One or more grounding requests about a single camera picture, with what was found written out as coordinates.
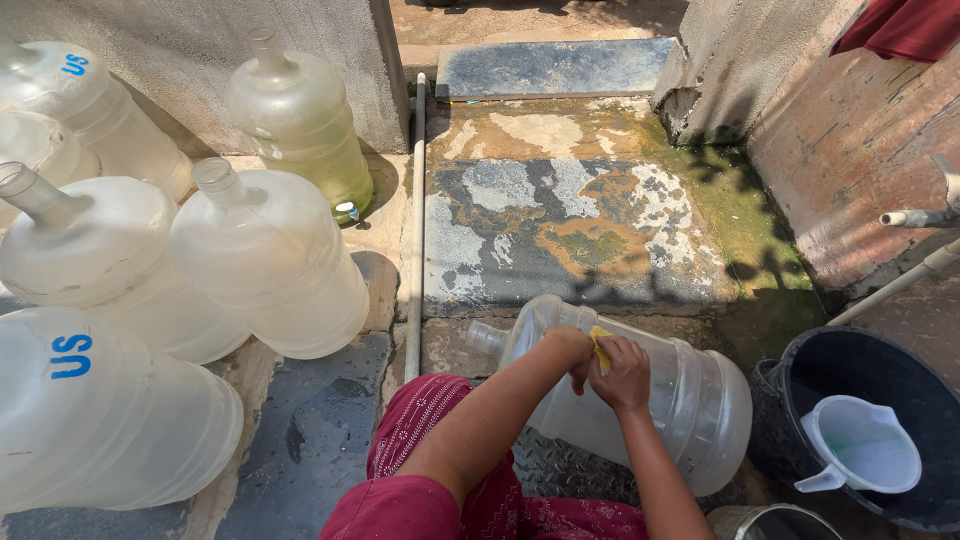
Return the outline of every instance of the yellow sponge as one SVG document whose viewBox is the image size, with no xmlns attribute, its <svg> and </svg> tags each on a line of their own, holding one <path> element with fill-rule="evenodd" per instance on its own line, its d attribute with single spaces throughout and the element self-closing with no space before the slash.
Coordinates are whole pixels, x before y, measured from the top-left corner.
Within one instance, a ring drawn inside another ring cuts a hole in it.
<svg viewBox="0 0 960 540">
<path fill-rule="evenodd" d="M 597 338 L 601 335 L 613 335 L 612 333 L 603 330 L 600 327 L 593 327 L 590 329 L 590 337 L 593 338 L 593 350 L 596 351 L 597 356 L 600 358 L 600 375 L 604 377 L 610 372 L 610 359 L 607 357 L 607 353 L 603 352 L 603 348 L 599 345 L 596 345 Z"/>
</svg>

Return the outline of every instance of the red cloth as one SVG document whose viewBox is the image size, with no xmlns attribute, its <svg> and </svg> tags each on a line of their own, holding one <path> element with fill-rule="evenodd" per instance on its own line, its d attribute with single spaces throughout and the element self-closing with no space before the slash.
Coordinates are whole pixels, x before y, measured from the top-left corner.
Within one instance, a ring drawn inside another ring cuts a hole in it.
<svg viewBox="0 0 960 540">
<path fill-rule="evenodd" d="M 628 504 L 523 497 L 513 453 L 469 493 L 462 515 L 436 481 L 392 476 L 472 389 L 451 375 L 423 376 L 400 388 L 373 440 L 369 480 L 337 503 L 319 540 L 648 540 L 643 513 Z"/>
<path fill-rule="evenodd" d="M 934 63 L 960 39 L 960 0 L 874 0 L 830 49 Z"/>
</svg>

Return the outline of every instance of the black bucket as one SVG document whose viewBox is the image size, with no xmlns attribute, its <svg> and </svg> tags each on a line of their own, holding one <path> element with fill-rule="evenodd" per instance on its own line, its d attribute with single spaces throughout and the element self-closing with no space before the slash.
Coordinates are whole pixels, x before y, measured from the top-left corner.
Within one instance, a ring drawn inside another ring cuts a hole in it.
<svg viewBox="0 0 960 540">
<path fill-rule="evenodd" d="M 842 492 L 902 527 L 960 530 L 960 397 L 916 355 L 866 331 L 823 327 L 794 339 L 781 360 L 762 360 L 754 375 L 747 456 L 761 473 L 792 487 L 824 470 L 827 463 L 800 418 L 825 397 L 848 395 L 887 405 L 920 452 L 920 483 L 898 494 L 844 486 L 809 496 Z"/>
</svg>

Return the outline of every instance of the white plastic pitcher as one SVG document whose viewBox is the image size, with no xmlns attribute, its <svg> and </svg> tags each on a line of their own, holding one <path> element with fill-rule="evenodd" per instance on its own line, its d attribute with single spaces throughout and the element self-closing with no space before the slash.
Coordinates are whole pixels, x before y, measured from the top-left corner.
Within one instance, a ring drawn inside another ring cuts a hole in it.
<svg viewBox="0 0 960 540">
<path fill-rule="evenodd" d="M 109 174 L 146 180 L 175 201 L 191 187 L 190 159 L 83 47 L 17 45 L 0 32 L 0 110 L 14 109 L 62 122 L 100 156 Z"/>
<path fill-rule="evenodd" d="M 853 489 L 902 493 L 920 481 L 920 453 L 889 406 L 852 396 L 824 398 L 800 419 L 827 468 L 794 484 L 810 493 Z"/>
<path fill-rule="evenodd" d="M 0 514 L 182 501 L 237 446 L 232 386 L 92 315 L 16 311 L 0 343 Z"/>
<path fill-rule="evenodd" d="M 50 116 L 25 110 L 0 111 L 0 163 L 21 161 L 53 187 L 104 176 L 100 157 Z M 0 229 L 20 213 L 0 201 Z"/>
<path fill-rule="evenodd" d="M 264 166 L 300 175 L 315 184 L 334 219 L 347 223 L 352 203 L 361 213 L 373 197 L 373 180 L 340 74 L 329 63 L 284 51 L 276 33 L 247 35 L 255 58 L 241 65 L 227 86 L 227 111 L 247 134 Z"/>
<path fill-rule="evenodd" d="M 552 294 L 528 302 L 510 331 L 474 321 L 467 345 L 499 358 L 503 369 L 537 344 L 544 329 L 559 325 L 585 332 L 599 326 L 636 341 L 650 357 L 650 413 L 690 491 L 704 497 L 733 478 L 747 451 L 753 405 L 746 378 L 725 356 L 601 317 Z M 578 397 L 565 376 L 537 405 L 527 426 L 630 466 L 616 415 L 589 382 Z"/>
<path fill-rule="evenodd" d="M 317 187 L 283 171 L 197 163 L 171 231 L 177 270 L 290 358 L 327 356 L 363 329 L 370 295 Z"/>
<path fill-rule="evenodd" d="M 20 300 L 88 311 L 177 359 L 207 363 L 250 329 L 174 269 L 177 205 L 159 188 L 103 177 L 56 189 L 0 164 L 0 199 L 22 209 L 0 243 L 0 281 Z"/>
</svg>

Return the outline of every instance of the person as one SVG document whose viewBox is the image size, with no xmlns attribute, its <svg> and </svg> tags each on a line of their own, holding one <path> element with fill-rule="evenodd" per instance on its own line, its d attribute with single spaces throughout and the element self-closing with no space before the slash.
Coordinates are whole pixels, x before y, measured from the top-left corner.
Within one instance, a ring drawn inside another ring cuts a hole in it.
<svg viewBox="0 0 960 540">
<path fill-rule="evenodd" d="M 391 399 L 367 461 L 319 540 L 715 540 L 650 416 L 650 365 L 634 341 L 598 337 L 612 369 L 580 329 L 547 329 L 525 355 L 475 389 L 428 375 Z M 570 374 L 616 414 L 643 510 L 607 501 L 524 497 L 510 451 L 534 408 Z"/>
</svg>

